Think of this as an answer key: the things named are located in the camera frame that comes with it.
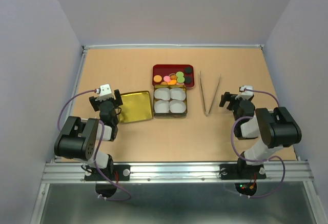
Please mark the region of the metal tongs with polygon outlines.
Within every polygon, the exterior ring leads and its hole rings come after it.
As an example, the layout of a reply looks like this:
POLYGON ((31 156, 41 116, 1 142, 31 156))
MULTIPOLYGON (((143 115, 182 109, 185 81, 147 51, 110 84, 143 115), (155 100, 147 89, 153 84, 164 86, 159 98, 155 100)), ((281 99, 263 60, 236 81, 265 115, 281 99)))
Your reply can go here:
POLYGON ((214 107, 217 103, 218 90, 221 84, 221 74, 217 76, 215 85, 207 86, 209 80, 202 71, 199 71, 199 88, 200 88, 200 98, 202 104, 202 111, 205 117, 209 117, 213 114, 214 107))

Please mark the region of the gold square cookie tin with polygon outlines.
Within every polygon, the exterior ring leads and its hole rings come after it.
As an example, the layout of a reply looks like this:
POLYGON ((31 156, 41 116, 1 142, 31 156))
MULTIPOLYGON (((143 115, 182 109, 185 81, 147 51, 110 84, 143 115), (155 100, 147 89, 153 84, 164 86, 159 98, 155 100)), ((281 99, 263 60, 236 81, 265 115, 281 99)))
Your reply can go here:
POLYGON ((186 89, 186 87, 184 85, 156 85, 154 87, 153 91, 155 91, 158 88, 169 88, 169 89, 183 88, 186 92, 186 99, 183 102, 186 104, 187 109, 184 113, 171 113, 170 111, 169 111, 169 113, 163 113, 163 114, 155 113, 154 112, 154 104, 155 104, 156 101, 161 100, 161 99, 155 99, 154 98, 154 92, 153 92, 153 116, 155 118, 185 118, 187 116, 187 113, 188 113, 188 101, 187 101, 187 89, 186 89))

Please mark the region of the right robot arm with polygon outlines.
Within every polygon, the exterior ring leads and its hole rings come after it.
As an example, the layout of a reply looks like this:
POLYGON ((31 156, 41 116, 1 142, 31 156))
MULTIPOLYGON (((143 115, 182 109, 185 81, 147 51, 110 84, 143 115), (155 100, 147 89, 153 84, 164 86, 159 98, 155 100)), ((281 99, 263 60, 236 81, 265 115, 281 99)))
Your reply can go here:
POLYGON ((242 87, 240 94, 225 92, 221 96, 220 107, 227 105, 234 116, 230 139, 257 140, 248 150, 236 153, 238 159, 235 164, 221 165, 224 179, 248 179, 252 176, 264 179, 264 162, 273 159, 274 154, 283 148, 301 141, 301 129, 287 108, 256 108, 252 103, 253 97, 254 91, 247 87, 242 87))

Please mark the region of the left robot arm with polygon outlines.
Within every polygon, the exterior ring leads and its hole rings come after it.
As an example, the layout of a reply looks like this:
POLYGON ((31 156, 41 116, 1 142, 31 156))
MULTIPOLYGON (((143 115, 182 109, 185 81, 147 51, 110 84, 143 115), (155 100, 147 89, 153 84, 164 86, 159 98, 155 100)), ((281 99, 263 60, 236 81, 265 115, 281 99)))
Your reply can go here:
POLYGON ((103 180, 114 175, 112 156, 99 151, 96 141, 114 141, 118 133, 119 114, 123 105, 118 89, 112 91, 109 85, 79 93, 70 98, 59 113, 57 128, 59 135, 54 145, 56 156, 75 159, 87 165, 85 171, 96 174, 103 180), (89 97, 89 102, 99 119, 88 118, 82 121, 80 117, 69 116, 61 126, 60 119, 66 106, 75 98, 96 93, 98 96, 89 97))

